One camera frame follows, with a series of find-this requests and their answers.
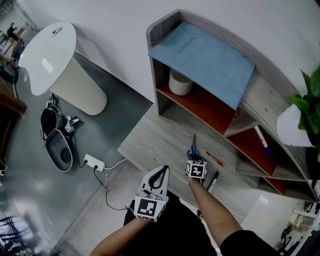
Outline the wooden shelf unit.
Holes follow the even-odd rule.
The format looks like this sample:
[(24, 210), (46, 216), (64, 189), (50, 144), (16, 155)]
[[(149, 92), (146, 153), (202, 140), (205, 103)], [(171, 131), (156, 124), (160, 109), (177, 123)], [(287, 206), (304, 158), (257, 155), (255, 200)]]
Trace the wooden shelf unit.
[[(240, 153), (235, 172), (257, 179), (255, 189), (305, 201), (320, 202), (320, 187), (308, 180), (306, 150), (283, 144), (276, 133), (276, 121), (289, 106), (277, 84), (288, 80), (270, 61), (242, 39), (197, 15), (175, 10), (152, 23), (146, 30), (148, 49), (166, 39), (182, 22), (206, 30), (240, 50), (258, 64), (240, 101), (237, 111), (205, 91), (199, 85), (190, 95), (178, 96), (169, 90), (169, 69), (151, 60), (155, 92), (153, 107), (160, 116), (177, 105), (223, 136)], [(254, 127), (258, 126), (270, 148), (268, 155)]]

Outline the blue-handled scissors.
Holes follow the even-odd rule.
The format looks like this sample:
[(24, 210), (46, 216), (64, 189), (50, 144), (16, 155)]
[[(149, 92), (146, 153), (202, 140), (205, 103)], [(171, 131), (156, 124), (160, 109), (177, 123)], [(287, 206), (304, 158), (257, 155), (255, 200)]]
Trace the blue-handled scissors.
[(188, 160), (192, 160), (192, 161), (194, 160), (194, 153), (199, 155), (199, 152), (196, 147), (196, 134), (195, 133), (193, 133), (192, 143), (191, 143), (190, 148), (187, 151)]

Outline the red pen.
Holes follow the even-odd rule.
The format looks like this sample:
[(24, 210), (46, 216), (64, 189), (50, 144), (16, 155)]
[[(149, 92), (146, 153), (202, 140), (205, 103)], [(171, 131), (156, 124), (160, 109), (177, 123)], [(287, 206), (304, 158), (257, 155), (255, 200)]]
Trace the red pen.
[(224, 167), (224, 164), (218, 160), (216, 157), (214, 157), (211, 153), (208, 151), (205, 152), (207, 156), (209, 156), (211, 159), (213, 159), (219, 166)]

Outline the white power strip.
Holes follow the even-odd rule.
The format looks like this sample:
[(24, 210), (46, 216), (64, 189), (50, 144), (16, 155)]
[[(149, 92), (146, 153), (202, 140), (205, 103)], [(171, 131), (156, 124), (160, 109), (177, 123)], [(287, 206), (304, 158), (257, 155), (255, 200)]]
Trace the white power strip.
[(101, 161), (101, 160), (99, 160), (89, 154), (86, 154), (84, 156), (84, 163), (86, 165), (90, 166), (91, 168), (98, 170), (99, 172), (103, 172), (105, 169), (105, 166), (106, 166), (106, 164), (103, 161)]

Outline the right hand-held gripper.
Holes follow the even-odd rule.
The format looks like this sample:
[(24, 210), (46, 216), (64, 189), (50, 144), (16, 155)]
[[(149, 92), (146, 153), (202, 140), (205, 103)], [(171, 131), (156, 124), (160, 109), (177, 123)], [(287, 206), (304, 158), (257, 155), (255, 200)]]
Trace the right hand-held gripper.
[(193, 160), (186, 163), (185, 173), (189, 178), (204, 182), (207, 176), (207, 162), (197, 153), (193, 154)]

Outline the blue-capped white marker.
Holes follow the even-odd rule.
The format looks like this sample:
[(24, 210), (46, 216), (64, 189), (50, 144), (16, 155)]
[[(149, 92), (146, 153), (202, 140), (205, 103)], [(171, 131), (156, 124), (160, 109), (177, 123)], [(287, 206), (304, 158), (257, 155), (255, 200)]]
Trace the blue-capped white marker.
[(269, 146), (268, 146), (268, 143), (267, 143), (267, 141), (266, 141), (266, 139), (265, 139), (262, 131), (260, 130), (259, 126), (256, 125), (256, 126), (254, 127), (254, 129), (255, 129), (255, 131), (256, 131), (256, 133), (257, 133), (260, 141), (262, 142), (262, 144), (263, 144), (263, 146), (264, 146), (267, 154), (268, 154), (269, 156), (271, 156), (271, 155), (272, 155), (271, 150), (270, 150), (270, 148), (269, 148)]

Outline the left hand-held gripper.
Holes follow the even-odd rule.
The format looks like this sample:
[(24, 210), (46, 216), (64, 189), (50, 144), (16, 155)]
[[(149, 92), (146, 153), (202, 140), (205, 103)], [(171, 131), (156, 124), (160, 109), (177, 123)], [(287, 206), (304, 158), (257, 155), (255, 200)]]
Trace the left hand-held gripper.
[(136, 218), (150, 222), (157, 222), (164, 212), (169, 197), (170, 168), (168, 165), (157, 167), (148, 172), (142, 179), (141, 190), (135, 196), (134, 215)]

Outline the spare hand-held gripper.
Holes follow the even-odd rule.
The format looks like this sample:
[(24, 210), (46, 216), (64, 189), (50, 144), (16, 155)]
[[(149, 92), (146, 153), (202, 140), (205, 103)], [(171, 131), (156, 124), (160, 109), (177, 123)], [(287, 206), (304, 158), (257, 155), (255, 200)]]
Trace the spare hand-held gripper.
[(77, 116), (67, 116), (66, 118), (65, 130), (68, 133), (72, 133), (75, 130), (75, 125), (79, 123), (81, 120)]
[(59, 99), (52, 93), (49, 99), (47, 100), (45, 107), (46, 108), (58, 107), (58, 102), (59, 102)]

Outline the green plant in white pot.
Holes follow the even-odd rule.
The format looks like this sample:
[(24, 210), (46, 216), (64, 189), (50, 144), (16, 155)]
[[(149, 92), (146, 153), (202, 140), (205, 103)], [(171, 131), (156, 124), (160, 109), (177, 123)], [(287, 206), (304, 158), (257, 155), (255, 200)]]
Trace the green plant in white pot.
[(278, 117), (276, 130), (285, 145), (320, 148), (320, 65), (302, 76), (307, 94), (287, 97), (291, 106)]

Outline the white cylindrical cup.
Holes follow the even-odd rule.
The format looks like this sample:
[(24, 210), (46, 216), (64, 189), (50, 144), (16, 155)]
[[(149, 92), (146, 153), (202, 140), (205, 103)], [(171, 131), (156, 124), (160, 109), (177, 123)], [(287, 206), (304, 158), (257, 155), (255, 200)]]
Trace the white cylindrical cup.
[(187, 95), (191, 91), (193, 83), (194, 82), (185, 75), (173, 68), (170, 69), (168, 86), (174, 94), (178, 96)]

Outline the person's left forearm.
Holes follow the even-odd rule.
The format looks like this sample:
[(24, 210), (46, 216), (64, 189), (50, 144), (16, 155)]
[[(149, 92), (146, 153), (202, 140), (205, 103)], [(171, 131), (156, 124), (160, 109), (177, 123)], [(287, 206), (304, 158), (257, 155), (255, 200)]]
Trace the person's left forearm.
[(120, 256), (135, 237), (149, 224), (149, 221), (135, 218), (117, 231), (104, 238), (89, 256)]

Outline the person's right forearm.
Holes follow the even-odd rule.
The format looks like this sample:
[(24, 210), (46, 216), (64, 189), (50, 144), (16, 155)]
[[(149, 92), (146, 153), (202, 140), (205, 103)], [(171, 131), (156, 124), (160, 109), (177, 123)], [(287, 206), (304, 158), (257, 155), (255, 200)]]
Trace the person's right forearm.
[(229, 235), (242, 230), (230, 211), (204, 188), (199, 179), (190, 178), (189, 186), (212, 238), (219, 247)]

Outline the black marker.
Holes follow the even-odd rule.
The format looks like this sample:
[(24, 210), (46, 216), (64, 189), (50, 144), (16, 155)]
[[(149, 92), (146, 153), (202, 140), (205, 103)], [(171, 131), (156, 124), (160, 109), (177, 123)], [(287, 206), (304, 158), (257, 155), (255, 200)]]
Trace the black marker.
[(217, 181), (217, 178), (218, 178), (219, 174), (220, 174), (220, 173), (219, 173), (218, 171), (215, 173), (215, 175), (214, 175), (214, 177), (213, 177), (213, 179), (212, 179), (212, 182), (211, 182), (211, 184), (210, 184), (210, 186), (209, 186), (209, 188), (208, 188), (208, 192), (209, 192), (209, 193), (212, 191), (212, 189), (213, 189), (213, 187), (214, 187), (214, 185), (215, 185), (215, 183), (216, 183), (216, 181)]

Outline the person's black trousers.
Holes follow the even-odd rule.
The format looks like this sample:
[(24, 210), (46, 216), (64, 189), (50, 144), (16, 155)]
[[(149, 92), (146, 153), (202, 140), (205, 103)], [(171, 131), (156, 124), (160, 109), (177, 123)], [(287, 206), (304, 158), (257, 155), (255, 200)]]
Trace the person's black trousers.
[(149, 221), (122, 256), (218, 256), (202, 221), (178, 196), (167, 196), (159, 220)]

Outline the white office desk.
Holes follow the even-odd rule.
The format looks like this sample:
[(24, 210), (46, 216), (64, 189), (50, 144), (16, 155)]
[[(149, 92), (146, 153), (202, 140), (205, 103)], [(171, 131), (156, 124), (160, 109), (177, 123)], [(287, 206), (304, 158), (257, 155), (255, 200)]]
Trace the white office desk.
[(320, 232), (320, 202), (307, 202), (307, 205), (295, 206), (289, 218), (293, 241), (298, 243), (290, 256), (297, 256), (313, 232)]

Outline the white round pedestal table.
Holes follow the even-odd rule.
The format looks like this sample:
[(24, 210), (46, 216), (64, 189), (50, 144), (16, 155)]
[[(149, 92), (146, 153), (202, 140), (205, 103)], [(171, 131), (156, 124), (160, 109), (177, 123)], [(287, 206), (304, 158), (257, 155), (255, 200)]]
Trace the white round pedestal table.
[[(52, 38), (58, 27), (62, 30)], [(18, 65), (26, 69), (33, 95), (50, 91), (84, 113), (97, 116), (107, 107), (108, 98), (74, 58), (76, 45), (76, 29), (71, 23), (53, 23), (28, 43)]]

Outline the person's black top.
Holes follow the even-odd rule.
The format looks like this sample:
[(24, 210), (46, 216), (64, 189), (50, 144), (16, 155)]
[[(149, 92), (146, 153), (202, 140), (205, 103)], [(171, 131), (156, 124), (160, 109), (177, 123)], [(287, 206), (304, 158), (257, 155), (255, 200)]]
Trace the person's black top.
[(281, 256), (272, 246), (250, 230), (230, 234), (221, 244), (222, 256)]

